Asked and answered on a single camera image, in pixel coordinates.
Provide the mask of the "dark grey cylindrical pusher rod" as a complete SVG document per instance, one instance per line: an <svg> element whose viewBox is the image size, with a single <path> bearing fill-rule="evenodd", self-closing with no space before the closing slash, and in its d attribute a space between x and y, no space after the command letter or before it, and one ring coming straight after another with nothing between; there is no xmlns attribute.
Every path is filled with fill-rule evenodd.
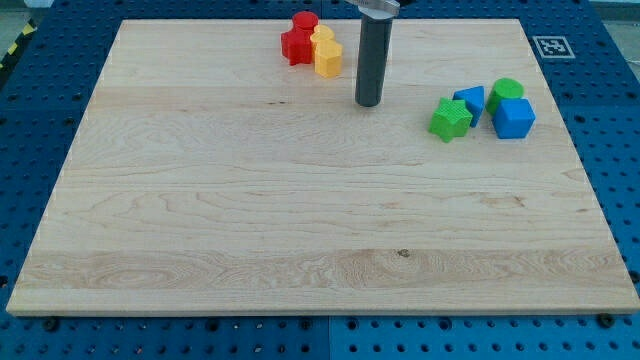
<svg viewBox="0 0 640 360"><path fill-rule="evenodd" d="M381 101L392 25L390 15L362 12L355 89L360 106L374 107Z"/></svg>

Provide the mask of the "silver metal rod mount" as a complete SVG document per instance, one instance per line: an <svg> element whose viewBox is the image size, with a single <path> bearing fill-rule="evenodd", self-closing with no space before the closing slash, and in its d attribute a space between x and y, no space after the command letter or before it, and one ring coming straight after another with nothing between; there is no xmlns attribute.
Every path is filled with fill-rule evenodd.
<svg viewBox="0 0 640 360"><path fill-rule="evenodd" d="M395 0L345 0L358 7L359 11L369 16L397 16L400 3Z"/></svg>

